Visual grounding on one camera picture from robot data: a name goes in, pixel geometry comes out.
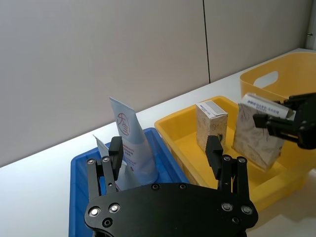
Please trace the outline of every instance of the red logo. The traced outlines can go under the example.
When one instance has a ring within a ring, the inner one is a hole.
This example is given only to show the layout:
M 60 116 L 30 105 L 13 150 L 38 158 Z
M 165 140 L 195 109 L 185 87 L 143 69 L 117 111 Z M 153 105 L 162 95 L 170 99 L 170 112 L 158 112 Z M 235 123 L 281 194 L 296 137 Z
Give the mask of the red logo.
M 118 127 L 124 135 L 129 135 L 129 123 L 125 114 L 120 113 L 117 119 Z

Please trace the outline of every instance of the bolt head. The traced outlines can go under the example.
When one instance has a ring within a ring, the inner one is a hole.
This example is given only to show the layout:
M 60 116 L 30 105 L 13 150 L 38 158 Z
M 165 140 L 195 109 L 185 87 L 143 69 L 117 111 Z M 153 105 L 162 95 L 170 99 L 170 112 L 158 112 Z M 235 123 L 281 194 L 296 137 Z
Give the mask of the bolt head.
M 238 158 L 238 161 L 239 161 L 240 163 L 245 163 L 245 162 L 246 162 L 246 159 L 245 159 L 245 158 Z
M 239 223 L 240 223 L 238 217 L 233 217 L 233 218 L 232 218 L 232 222 L 233 222 L 235 225 L 239 225 Z
M 158 184 L 153 184 L 152 185 L 152 190 L 158 190 L 159 189 L 159 185 Z
M 116 212 L 119 211 L 119 209 L 120 209 L 120 206 L 117 203 L 113 203 L 109 207 L 109 212 L 110 213 L 116 213 Z
M 242 206 L 241 211 L 245 213 L 246 215 L 251 215 L 252 214 L 252 209 L 249 206 Z
M 99 207 L 93 207 L 93 208 L 90 209 L 90 211 L 89 211 L 89 216 L 95 217 L 95 216 L 99 215 L 100 211 L 101 211 L 101 210 L 100 210 Z
M 180 189 L 186 189 L 187 186 L 186 186 L 185 184 L 180 184 L 180 185 L 179 185 L 179 188 L 180 188 Z
M 108 158 L 108 157 L 104 157 L 104 158 L 102 159 L 103 162 L 108 162 L 109 160 L 110 160 L 110 158 Z
M 230 203 L 224 202 L 224 203 L 222 203 L 222 209 L 224 211 L 232 211 L 233 206 Z
M 94 159 L 89 159 L 89 160 L 87 161 L 87 163 L 88 163 L 88 164 L 94 164 L 94 163 L 95 163 L 95 160 L 94 160 Z

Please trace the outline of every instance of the basket handle hole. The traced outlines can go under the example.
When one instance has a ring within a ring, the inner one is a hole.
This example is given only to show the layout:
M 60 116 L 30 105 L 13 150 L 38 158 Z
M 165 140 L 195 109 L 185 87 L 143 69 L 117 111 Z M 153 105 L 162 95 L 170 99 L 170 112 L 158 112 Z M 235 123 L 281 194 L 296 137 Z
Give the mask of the basket handle hole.
M 268 85 L 275 83 L 277 79 L 278 79 L 278 72 L 274 71 L 274 72 L 265 74 L 262 77 L 257 78 L 255 82 L 253 83 L 253 85 L 258 88 L 264 88 Z

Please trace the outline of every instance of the gray wall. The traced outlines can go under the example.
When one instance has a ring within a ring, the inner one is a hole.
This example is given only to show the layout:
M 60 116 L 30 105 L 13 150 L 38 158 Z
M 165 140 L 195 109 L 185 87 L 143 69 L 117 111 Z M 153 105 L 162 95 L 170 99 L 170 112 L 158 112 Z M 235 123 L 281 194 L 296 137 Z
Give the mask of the gray wall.
M 308 26 L 308 32 L 311 36 L 306 37 L 306 49 L 316 50 L 316 1 L 313 0 L 313 7 L 311 10 L 311 18 Z
M 209 82 L 202 1 L 1 0 L 0 166 Z
M 304 47 L 312 0 L 205 0 L 211 80 Z

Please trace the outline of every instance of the blue plastic tray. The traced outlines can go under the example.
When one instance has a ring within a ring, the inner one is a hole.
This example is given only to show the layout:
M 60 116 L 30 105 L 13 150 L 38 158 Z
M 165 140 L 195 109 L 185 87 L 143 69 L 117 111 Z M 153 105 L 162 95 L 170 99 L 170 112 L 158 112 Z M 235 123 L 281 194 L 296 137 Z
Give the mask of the blue plastic tray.
M 156 158 L 156 165 L 159 172 L 156 182 L 189 183 L 157 130 L 147 128 L 144 132 Z M 71 161 L 69 237 L 92 236 L 92 231 L 85 225 L 83 219 L 89 200 L 86 161 L 91 158 L 101 158 L 98 148 L 76 156 Z

